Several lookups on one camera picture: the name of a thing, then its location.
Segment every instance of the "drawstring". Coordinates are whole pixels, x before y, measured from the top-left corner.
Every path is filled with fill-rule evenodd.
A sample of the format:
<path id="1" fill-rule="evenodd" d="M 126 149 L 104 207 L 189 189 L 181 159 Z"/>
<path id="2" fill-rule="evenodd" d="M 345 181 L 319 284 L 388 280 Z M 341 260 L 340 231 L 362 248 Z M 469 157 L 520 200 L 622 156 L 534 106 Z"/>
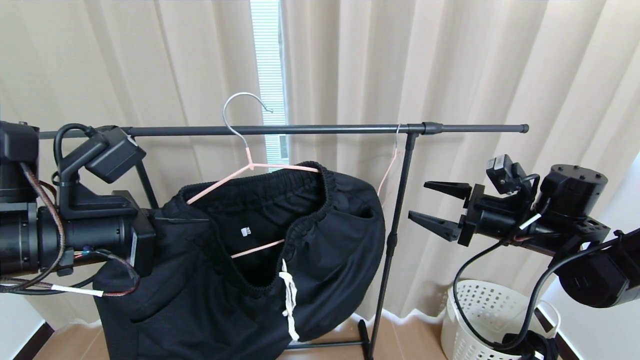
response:
<path id="1" fill-rule="evenodd" d="M 296 307 L 296 295 L 298 294 L 298 289 L 296 289 L 296 284 L 293 282 L 293 276 L 287 272 L 287 264 L 282 260 L 282 271 L 279 273 L 279 276 L 284 280 L 285 287 L 285 307 L 286 310 L 282 311 L 282 316 L 287 317 L 287 322 L 289 323 L 289 335 L 291 339 L 297 341 L 300 339 L 300 335 L 296 332 L 296 322 L 293 319 L 293 309 Z"/>

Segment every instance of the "baseboard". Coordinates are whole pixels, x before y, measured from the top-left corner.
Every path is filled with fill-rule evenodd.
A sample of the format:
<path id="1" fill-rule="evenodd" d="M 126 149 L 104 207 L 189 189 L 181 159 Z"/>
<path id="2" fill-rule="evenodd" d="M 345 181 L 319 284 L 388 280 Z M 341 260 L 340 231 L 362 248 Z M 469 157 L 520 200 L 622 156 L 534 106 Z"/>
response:
<path id="1" fill-rule="evenodd" d="M 535 310 L 534 313 L 545 331 L 549 331 L 551 330 L 551 328 L 553 328 L 553 325 L 551 325 L 549 319 L 547 319 L 547 317 L 541 311 Z M 569 345 L 567 340 L 560 332 L 558 332 L 556 335 L 556 343 L 558 344 L 560 357 L 562 358 L 562 360 L 582 360 L 582 358 L 578 356 L 575 351 L 573 351 L 573 348 Z"/>
<path id="2" fill-rule="evenodd" d="M 32 360 L 51 335 L 53 335 L 53 329 L 48 323 L 43 323 L 13 360 Z"/>

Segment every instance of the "black shorts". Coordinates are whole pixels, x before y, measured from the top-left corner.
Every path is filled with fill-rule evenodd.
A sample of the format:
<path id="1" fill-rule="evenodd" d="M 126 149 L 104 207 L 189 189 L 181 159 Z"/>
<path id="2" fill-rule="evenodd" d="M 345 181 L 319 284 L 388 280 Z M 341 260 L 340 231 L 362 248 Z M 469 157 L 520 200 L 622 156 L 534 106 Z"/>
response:
<path id="1" fill-rule="evenodd" d="M 360 305 L 384 248 L 374 188 L 306 162 L 319 173 L 279 170 L 233 179 L 192 206 L 211 183 L 185 186 L 151 211 L 153 273 L 123 297 L 95 298 L 112 359 L 275 359 L 291 342 L 282 261 L 298 289 L 300 341 L 331 331 Z M 240 258 L 231 255 L 284 243 Z M 131 285 L 106 263 L 95 289 Z"/>

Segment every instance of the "clothes rack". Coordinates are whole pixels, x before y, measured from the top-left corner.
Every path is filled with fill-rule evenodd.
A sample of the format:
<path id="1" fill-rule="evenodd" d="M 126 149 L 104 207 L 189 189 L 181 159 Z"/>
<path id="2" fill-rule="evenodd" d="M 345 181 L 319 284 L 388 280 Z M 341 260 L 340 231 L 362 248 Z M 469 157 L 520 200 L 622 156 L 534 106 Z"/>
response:
<path id="1" fill-rule="evenodd" d="M 225 126 L 177 126 L 177 127 L 122 127 L 122 129 L 132 138 L 144 136 L 212 136 L 212 135 L 233 135 Z M 289 345 L 288 349 L 317 348 L 317 347 L 338 347 L 338 346 L 362 346 L 365 360 L 373 360 L 373 352 L 376 338 L 380 329 L 380 316 L 387 291 L 387 283 L 391 270 L 391 260 L 398 241 L 398 225 L 404 201 L 404 193 L 409 177 L 409 167 L 411 165 L 413 148 L 415 141 L 420 135 L 435 135 L 439 133 L 526 133 L 529 130 L 527 124 L 522 125 L 445 125 L 436 122 L 423 122 L 419 124 L 380 124 L 380 125 L 284 125 L 284 126 L 234 126 L 234 129 L 242 135 L 321 135 L 321 134 L 406 134 L 405 152 L 402 164 L 402 171 L 397 191 L 396 208 L 391 223 L 391 229 L 387 235 L 387 251 L 385 254 L 385 264 L 382 272 L 378 304 L 374 318 L 371 338 L 367 332 L 364 320 L 358 323 L 360 340 L 357 341 L 335 341 L 328 343 L 302 343 Z M 53 139 L 55 131 L 44 131 L 40 133 L 41 139 Z M 81 138 L 84 134 L 80 131 L 69 131 L 67 138 Z M 156 195 L 149 181 L 149 176 L 142 161 L 136 165 L 136 171 L 145 191 L 145 195 L 152 208 L 157 209 L 158 203 Z"/>

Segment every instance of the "white plastic basket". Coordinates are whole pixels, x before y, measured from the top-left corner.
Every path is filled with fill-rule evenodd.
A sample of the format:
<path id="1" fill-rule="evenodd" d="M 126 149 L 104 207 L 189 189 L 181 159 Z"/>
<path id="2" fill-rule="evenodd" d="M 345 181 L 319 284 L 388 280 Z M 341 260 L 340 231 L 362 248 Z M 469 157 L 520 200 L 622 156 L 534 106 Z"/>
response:
<path id="1" fill-rule="evenodd" d="M 504 354 L 490 349 L 468 329 L 460 318 L 453 301 L 453 288 L 447 292 L 447 309 L 442 324 L 440 342 L 442 350 L 449 360 L 519 360 L 520 356 Z M 517 291 L 490 282 L 464 280 L 458 283 L 458 299 L 474 329 L 485 339 L 502 342 L 507 333 L 520 332 L 524 321 L 529 299 Z M 548 309 L 544 309 L 550 321 L 556 325 L 545 332 L 534 316 L 529 330 L 550 339 L 556 336 L 560 327 L 560 314 L 548 302 L 542 301 Z"/>

